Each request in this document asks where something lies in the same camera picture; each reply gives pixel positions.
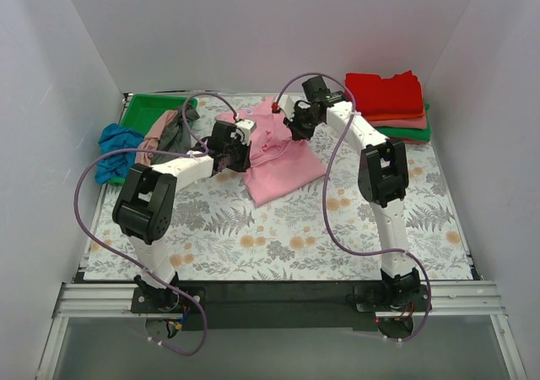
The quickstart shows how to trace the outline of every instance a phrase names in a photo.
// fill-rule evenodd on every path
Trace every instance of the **pink folded cloth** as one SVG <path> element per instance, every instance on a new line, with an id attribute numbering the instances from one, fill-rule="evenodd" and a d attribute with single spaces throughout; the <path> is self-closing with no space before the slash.
<path id="1" fill-rule="evenodd" d="M 424 115 L 418 118 L 409 118 L 406 120 L 384 120 L 384 121 L 368 121 L 373 127 L 394 127 L 394 128 L 414 128 L 426 129 L 428 127 L 428 119 Z"/>
<path id="2" fill-rule="evenodd" d="M 138 146 L 139 149 L 152 149 L 156 150 L 159 145 L 159 140 L 163 134 L 163 130 L 167 127 L 178 114 L 178 110 L 167 110 L 161 117 L 157 119 L 154 125 L 150 128 L 150 131 L 144 137 L 144 141 Z M 154 154 L 146 152 L 137 152 L 135 156 L 135 163 L 140 163 L 146 166 L 150 166 Z"/>
<path id="3" fill-rule="evenodd" d="M 307 141 L 293 141 L 284 115 L 272 114 L 272 97 L 255 108 L 238 111 L 241 118 L 256 122 L 251 135 L 251 168 L 244 183 L 256 207 L 280 198 L 325 174 L 326 169 Z M 218 115 L 233 122 L 232 112 Z"/>

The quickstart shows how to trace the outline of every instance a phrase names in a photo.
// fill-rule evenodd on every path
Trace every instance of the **red cloth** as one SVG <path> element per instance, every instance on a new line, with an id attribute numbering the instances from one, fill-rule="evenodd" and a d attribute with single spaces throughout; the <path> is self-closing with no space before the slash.
<path id="1" fill-rule="evenodd" d="M 393 78 L 347 73 L 345 85 L 356 100 L 356 111 L 368 121 L 403 120 L 425 115 L 422 86 L 409 70 Z"/>

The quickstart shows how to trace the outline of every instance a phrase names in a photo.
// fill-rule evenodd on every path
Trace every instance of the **white wall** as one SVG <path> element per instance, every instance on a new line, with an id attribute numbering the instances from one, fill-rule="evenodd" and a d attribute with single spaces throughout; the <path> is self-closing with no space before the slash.
<path id="1" fill-rule="evenodd" d="M 317 70 L 425 81 L 470 0 L 73 0 L 122 91 L 277 91 Z"/>
<path id="2" fill-rule="evenodd" d="M 472 0 L 429 79 L 436 143 L 473 258 L 540 378 L 540 0 Z"/>
<path id="3" fill-rule="evenodd" d="M 0 0 L 0 63 L 0 378 L 19 380 L 34 378 L 78 266 L 74 185 L 122 96 L 70 0 Z"/>

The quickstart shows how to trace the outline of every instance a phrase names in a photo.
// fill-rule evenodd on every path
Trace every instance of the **green basket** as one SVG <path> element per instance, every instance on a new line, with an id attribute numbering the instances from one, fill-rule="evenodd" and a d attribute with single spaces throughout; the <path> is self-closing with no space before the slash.
<path id="1" fill-rule="evenodd" d="M 170 95 L 134 95 L 120 125 L 130 127 L 143 136 L 146 136 L 150 128 L 164 112 L 182 106 L 186 100 L 186 97 L 174 97 Z M 193 108 L 197 108 L 197 100 L 191 99 L 189 100 L 189 104 Z M 112 177 L 109 180 L 109 184 L 122 185 L 125 180 L 122 177 Z"/>

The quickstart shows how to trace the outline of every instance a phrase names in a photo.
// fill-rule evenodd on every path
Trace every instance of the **white tablecloth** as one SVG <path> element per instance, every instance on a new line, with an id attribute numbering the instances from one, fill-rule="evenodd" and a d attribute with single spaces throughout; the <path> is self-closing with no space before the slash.
<path id="1" fill-rule="evenodd" d="M 237 109 L 264 97 L 228 96 Z M 209 135 L 225 111 L 221 101 L 199 99 L 202 116 L 194 130 Z M 320 126 L 310 147 L 323 165 L 337 141 Z M 407 145 L 410 185 L 405 219 L 412 252 L 431 279 L 467 280 L 471 272 L 456 219 L 430 144 Z M 344 144 L 332 168 L 327 207 L 342 243 L 356 251 L 381 245 L 375 217 L 357 186 L 359 157 Z M 165 234 L 170 261 L 181 280 L 378 280 L 380 258 L 350 256 L 329 239 L 321 212 L 322 178 L 256 209 L 241 176 L 224 171 L 176 194 L 175 211 Z M 108 244 L 135 253 L 111 213 L 119 193 L 107 187 L 96 233 Z M 84 278 L 131 280 L 138 269 L 94 244 Z"/>

